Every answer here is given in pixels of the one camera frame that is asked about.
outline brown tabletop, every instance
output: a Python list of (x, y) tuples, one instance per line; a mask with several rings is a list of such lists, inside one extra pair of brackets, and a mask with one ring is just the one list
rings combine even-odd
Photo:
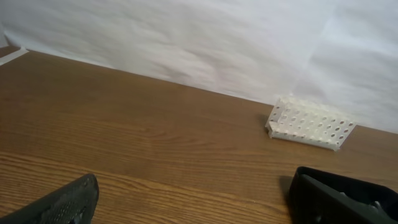
[(396, 134), (269, 139), (272, 107), (29, 52), (0, 66), (0, 216), (91, 172), (93, 223), (290, 223), (298, 166), (398, 190)]

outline white plastic holder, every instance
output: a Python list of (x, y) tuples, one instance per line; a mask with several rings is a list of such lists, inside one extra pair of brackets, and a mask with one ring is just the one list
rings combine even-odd
[(355, 128), (347, 114), (327, 105), (283, 97), (274, 106), (266, 128), (281, 138), (337, 151)]

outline white bracket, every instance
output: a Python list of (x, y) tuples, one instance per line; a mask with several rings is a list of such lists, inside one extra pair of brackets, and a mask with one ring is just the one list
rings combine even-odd
[(356, 123), (331, 106), (298, 100), (279, 99), (266, 128), (270, 138), (281, 138), (337, 151)]

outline wood grain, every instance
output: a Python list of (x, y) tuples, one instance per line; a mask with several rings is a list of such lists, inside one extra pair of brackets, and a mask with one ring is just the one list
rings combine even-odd
[(0, 67), (0, 216), (87, 172), (93, 223), (290, 223), (298, 166), (398, 190), (396, 134), (269, 139), (269, 105), (29, 52)]

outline black object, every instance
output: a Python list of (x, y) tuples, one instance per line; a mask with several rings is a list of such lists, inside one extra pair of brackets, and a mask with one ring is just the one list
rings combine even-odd
[(0, 224), (90, 224), (98, 195), (94, 174), (86, 174), (1, 218)]
[(297, 223), (398, 223), (393, 190), (308, 167), (297, 168), (289, 199)]

